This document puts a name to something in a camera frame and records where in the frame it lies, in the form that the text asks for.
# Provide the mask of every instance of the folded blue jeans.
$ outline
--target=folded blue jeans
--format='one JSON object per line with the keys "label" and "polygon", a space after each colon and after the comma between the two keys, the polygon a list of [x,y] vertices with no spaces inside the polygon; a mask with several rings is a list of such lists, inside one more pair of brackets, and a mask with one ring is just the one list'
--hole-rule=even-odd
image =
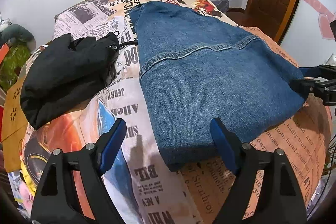
{"label": "folded blue jeans", "polygon": [[218,155],[211,119],[250,142],[307,99],[288,85],[303,78],[300,70],[242,28],[159,1],[135,6],[130,18],[140,85],[170,170]]}

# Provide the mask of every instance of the metal screw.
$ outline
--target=metal screw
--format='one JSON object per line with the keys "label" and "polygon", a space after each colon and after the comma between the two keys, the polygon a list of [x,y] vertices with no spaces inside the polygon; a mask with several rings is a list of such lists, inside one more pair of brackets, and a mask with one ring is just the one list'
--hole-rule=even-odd
{"label": "metal screw", "polygon": [[56,148],[53,152],[52,152],[55,156],[57,156],[59,153],[61,153],[61,150],[59,148]]}
{"label": "metal screw", "polygon": [[282,156],[285,152],[281,149],[281,148],[278,148],[277,150],[275,150],[276,153],[280,156]]}
{"label": "metal screw", "polygon": [[250,150],[251,149],[251,145],[249,143],[243,143],[241,146],[245,150]]}
{"label": "metal screw", "polygon": [[88,143],[87,145],[85,145],[85,148],[87,150],[91,150],[91,149],[95,148],[95,144],[94,143]]}

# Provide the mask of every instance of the baseboard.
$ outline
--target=baseboard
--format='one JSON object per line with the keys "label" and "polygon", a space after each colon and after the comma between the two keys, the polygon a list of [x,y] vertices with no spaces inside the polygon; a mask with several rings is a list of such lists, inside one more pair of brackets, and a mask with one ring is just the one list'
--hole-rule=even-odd
{"label": "baseboard", "polygon": [[245,10],[243,8],[229,8],[228,12],[241,12],[241,13],[245,13]]}

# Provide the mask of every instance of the jeans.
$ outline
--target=jeans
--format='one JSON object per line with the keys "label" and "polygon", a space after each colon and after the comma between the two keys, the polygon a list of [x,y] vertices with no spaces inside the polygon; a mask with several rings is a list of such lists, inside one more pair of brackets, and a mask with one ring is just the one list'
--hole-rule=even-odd
{"label": "jeans", "polygon": [[300,70],[239,27],[159,1],[137,5],[130,18],[141,88],[170,170],[218,155],[212,118],[250,142],[306,100],[288,85],[303,78]]}

